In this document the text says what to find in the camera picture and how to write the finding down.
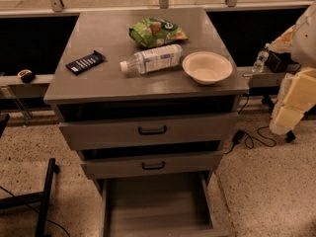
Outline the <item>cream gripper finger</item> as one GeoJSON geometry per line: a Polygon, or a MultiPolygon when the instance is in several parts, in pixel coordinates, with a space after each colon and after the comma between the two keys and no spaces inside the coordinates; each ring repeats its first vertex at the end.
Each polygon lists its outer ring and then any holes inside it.
{"type": "Polygon", "coordinates": [[[302,112],[316,105],[316,69],[306,67],[292,79],[283,103],[302,112]]]}
{"type": "Polygon", "coordinates": [[[303,113],[299,110],[281,107],[276,115],[276,124],[285,128],[293,129],[303,118],[303,113]]]}

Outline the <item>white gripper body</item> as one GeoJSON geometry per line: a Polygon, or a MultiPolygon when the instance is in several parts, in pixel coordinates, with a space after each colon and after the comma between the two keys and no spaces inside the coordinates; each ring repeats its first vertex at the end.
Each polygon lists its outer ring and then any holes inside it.
{"type": "Polygon", "coordinates": [[[292,83],[292,78],[292,74],[285,74],[279,86],[279,91],[273,108],[270,130],[272,133],[277,135],[286,134],[293,129],[291,120],[293,109],[287,108],[283,102],[292,83]]]}

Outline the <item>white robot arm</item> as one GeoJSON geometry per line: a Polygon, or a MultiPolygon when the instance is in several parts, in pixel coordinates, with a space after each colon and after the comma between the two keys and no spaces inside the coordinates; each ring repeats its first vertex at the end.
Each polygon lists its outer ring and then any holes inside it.
{"type": "Polygon", "coordinates": [[[316,105],[316,2],[269,49],[289,53],[301,65],[295,75],[285,74],[272,112],[270,130],[282,135],[294,130],[304,114],[316,105]]]}

